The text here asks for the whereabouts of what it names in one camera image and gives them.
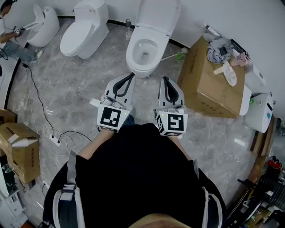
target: gray towel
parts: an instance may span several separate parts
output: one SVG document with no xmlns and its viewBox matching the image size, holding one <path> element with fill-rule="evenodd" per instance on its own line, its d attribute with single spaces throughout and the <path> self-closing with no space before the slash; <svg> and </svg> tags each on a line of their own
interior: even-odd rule
<svg viewBox="0 0 285 228">
<path fill-rule="evenodd" d="M 220 64 L 231 58 L 233 53 L 233 45 L 229 39 L 222 36 L 214 36 L 210 33 L 204 33 L 204 39 L 209 42 L 207 58 L 210 62 Z M 220 48 L 225 48 L 227 53 L 221 55 Z"/>
</svg>

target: open toilet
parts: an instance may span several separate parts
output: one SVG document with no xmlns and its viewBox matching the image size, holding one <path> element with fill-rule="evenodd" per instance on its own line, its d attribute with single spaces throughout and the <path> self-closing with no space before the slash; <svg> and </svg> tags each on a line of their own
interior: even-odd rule
<svg viewBox="0 0 285 228">
<path fill-rule="evenodd" d="M 34 13 L 35 21 L 24 27 L 26 30 L 30 30 L 27 42 L 32 46 L 43 48 L 59 31 L 57 14 L 52 7 L 46 6 L 41 9 L 38 4 L 34 4 Z"/>
<path fill-rule="evenodd" d="M 65 56 L 89 58 L 109 33 L 108 9 L 104 0 L 84 0 L 75 8 L 75 22 L 61 39 L 61 52 Z"/>
<path fill-rule="evenodd" d="M 141 0 L 126 62 L 136 77 L 148 77 L 160 63 L 180 13 L 180 0 Z"/>
</svg>

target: toilet tank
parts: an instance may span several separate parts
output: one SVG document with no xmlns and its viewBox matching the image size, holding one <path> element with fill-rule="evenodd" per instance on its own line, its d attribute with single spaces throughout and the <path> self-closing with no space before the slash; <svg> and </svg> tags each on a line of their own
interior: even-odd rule
<svg viewBox="0 0 285 228">
<path fill-rule="evenodd" d="M 94 24 L 106 24 L 109 19 L 105 0 L 85 0 L 74 7 L 75 20 L 90 20 Z"/>
</svg>

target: person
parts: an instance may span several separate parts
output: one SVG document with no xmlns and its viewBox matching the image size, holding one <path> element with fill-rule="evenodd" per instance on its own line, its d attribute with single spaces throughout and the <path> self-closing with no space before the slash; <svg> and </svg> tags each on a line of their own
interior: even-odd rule
<svg viewBox="0 0 285 228">
<path fill-rule="evenodd" d="M 13 0 L 6 0 L 0 7 L 0 57 L 20 58 L 23 61 L 35 63 L 43 55 L 43 51 L 36 50 L 34 52 L 27 48 L 23 48 L 10 41 L 12 38 L 18 37 L 17 33 L 5 33 L 4 16 L 10 12 L 12 4 Z"/>
<path fill-rule="evenodd" d="M 152 123 L 136 125 L 132 116 L 78 153 L 76 173 L 86 228 L 200 228 L 203 186 L 218 197 L 225 220 L 218 189 L 200 169 L 197 177 L 177 137 L 161 136 Z M 53 198 L 66 180 L 67 164 L 46 194 L 43 221 L 54 225 Z"/>
</svg>

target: black baseboard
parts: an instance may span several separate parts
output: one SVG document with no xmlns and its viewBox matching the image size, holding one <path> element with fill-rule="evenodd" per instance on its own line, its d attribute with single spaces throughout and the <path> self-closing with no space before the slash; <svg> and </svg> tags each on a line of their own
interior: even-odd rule
<svg viewBox="0 0 285 228">
<path fill-rule="evenodd" d="M 9 87 L 8 87 L 8 90 L 7 90 L 7 94 L 6 94 L 6 99 L 5 99 L 5 105 L 4 105 L 4 108 L 7 109 L 7 106 L 8 106 L 8 101 L 9 101 L 9 96 L 10 96 L 10 92 L 11 92 L 11 88 L 12 88 L 12 85 L 13 85 L 13 81 L 14 81 L 14 78 L 17 74 L 17 70 L 20 66 L 20 63 L 22 62 L 21 59 L 18 59 L 17 63 L 16 63 L 16 66 L 14 68 L 14 71 L 13 71 L 13 74 L 12 74 L 12 77 L 11 77 L 11 81 L 9 83 Z"/>
<path fill-rule="evenodd" d="M 75 16 L 57 16 L 58 18 L 65 18 L 65 19 L 75 19 Z M 116 25 L 120 25 L 120 26 L 124 26 L 126 27 L 126 23 L 125 22 L 120 22 L 120 21 L 117 21 L 117 20 L 108 20 L 107 23 L 110 23 L 110 24 L 116 24 Z M 169 39 L 169 43 L 177 46 L 177 47 L 180 47 L 180 48 L 188 48 L 186 46 L 184 46 L 183 44 L 177 42 L 177 41 L 174 41 L 173 39 Z"/>
</svg>

